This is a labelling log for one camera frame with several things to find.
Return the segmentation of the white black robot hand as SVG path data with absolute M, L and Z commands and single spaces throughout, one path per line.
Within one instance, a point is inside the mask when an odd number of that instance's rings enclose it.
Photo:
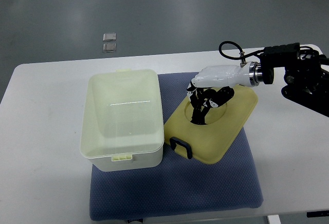
M 234 96 L 233 87 L 253 87 L 256 81 L 249 75 L 249 66 L 208 66 L 189 83 L 186 91 L 193 107 L 191 123 L 205 125 L 206 114 L 218 108 Z

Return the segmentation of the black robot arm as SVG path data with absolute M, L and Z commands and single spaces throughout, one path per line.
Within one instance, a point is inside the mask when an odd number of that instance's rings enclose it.
M 231 60 L 240 60 L 240 67 L 246 69 L 249 83 L 272 84 L 275 68 L 285 68 L 286 86 L 281 89 L 283 97 L 328 116 L 328 58 L 319 51 L 301 46 L 299 43 L 265 47 L 245 54 L 235 42 L 224 41 L 218 47 L 219 53 Z

